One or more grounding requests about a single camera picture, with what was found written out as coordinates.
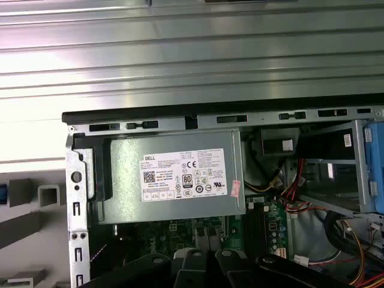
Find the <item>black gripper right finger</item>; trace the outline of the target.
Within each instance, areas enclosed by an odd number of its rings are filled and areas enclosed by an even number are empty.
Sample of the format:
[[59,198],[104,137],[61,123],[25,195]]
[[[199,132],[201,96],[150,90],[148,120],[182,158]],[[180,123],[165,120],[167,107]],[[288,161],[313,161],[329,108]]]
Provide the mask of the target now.
[[230,287],[350,287],[329,275],[274,254],[250,260],[242,251],[220,250],[215,254]]

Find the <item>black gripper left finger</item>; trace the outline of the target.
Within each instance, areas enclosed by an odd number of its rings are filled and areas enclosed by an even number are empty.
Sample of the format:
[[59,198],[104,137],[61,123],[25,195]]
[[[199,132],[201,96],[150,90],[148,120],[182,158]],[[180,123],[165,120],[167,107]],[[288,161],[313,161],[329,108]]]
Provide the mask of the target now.
[[181,251],[171,259],[152,253],[99,276],[82,287],[205,287],[207,253],[197,249]]

